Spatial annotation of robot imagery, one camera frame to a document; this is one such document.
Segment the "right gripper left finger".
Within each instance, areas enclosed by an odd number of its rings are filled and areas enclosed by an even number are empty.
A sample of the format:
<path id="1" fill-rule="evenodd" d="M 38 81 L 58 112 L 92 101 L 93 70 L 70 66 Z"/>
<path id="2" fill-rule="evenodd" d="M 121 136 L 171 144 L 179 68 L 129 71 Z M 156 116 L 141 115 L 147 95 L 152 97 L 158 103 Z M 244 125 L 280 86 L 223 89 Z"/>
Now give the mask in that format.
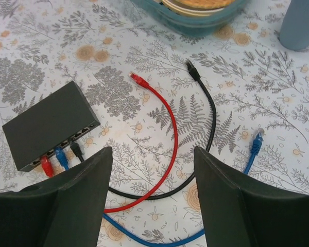
<path id="1" fill-rule="evenodd" d="M 105 147 L 50 179 L 0 193 L 0 246 L 96 246 L 112 164 Z"/>

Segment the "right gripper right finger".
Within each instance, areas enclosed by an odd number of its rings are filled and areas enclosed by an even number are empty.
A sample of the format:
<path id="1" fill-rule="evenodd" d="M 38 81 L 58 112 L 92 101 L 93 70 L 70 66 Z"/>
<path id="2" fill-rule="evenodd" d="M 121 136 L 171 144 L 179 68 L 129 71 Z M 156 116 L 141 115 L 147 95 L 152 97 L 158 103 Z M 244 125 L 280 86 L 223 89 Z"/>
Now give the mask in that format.
<path id="1" fill-rule="evenodd" d="M 309 246 L 309 195 L 279 189 L 194 149 L 208 246 Z"/>

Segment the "black network switch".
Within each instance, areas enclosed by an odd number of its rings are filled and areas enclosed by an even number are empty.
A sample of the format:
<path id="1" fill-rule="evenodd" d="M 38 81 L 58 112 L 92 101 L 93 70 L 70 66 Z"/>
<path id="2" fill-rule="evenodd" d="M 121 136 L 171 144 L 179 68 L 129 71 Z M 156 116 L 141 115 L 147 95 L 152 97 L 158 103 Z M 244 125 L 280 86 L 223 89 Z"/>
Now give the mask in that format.
<path id="1" fill-rule="evenodd" d="M 81 88 L 71 81 L 2 126 L 18 171 L 29 172 L 43 156 L 64 149 L 100 126 Z"/>

